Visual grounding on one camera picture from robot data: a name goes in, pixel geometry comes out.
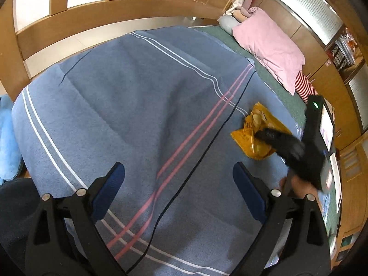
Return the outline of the person's right hand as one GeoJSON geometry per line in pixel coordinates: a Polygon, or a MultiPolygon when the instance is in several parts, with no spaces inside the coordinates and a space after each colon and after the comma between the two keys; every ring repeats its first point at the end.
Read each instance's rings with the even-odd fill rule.
{"type": "Polygon", "coordinates": [[[304,196],[308,194],[312,194],[316,198],[316,202],[320,210],[322,210],[321,202],[318,196],[318,190],[311,183],[303,180],[298,175],[294,175],[291,178],[291,190],[288,195],[303,199],[304,196]]]}

